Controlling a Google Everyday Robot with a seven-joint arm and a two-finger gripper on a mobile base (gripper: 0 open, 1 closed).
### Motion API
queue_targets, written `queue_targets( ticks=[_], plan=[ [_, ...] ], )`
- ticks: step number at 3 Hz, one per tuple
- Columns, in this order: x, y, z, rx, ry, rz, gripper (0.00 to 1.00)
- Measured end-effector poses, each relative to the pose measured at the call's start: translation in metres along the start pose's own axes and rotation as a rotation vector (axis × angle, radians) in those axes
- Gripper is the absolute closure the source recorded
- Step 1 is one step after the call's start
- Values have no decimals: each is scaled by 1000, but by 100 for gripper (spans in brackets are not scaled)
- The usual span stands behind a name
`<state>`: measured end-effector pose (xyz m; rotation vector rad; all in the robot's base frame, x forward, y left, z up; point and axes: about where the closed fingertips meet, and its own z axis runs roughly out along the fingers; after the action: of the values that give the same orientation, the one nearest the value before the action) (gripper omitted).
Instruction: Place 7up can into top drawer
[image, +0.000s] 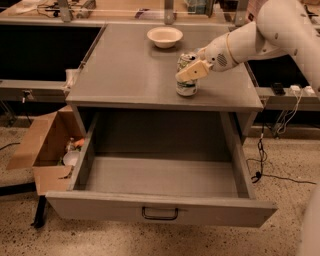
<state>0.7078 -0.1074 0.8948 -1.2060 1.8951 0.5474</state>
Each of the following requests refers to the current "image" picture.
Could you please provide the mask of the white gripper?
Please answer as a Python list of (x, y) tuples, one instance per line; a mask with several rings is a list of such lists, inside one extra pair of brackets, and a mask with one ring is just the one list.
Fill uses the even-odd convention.
[(210, 69), (223, 72), (238, 65), (229, 49), (229, 33), (215, 38), (198, 51), (200, 59), (190, 62), (175, 78), (178, 82), (197, 80), (208, 75)]

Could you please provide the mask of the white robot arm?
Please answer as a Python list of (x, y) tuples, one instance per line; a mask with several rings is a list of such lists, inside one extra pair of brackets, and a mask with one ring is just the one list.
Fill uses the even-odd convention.
[(314, 92), (320, 91), (320, 35), (298, 0), (267, 0), (255, 20), (199, 49), (195, 59), (177, 72), (176, 80), (189, 82), (210, 71), (282, 55), (294, 60)]

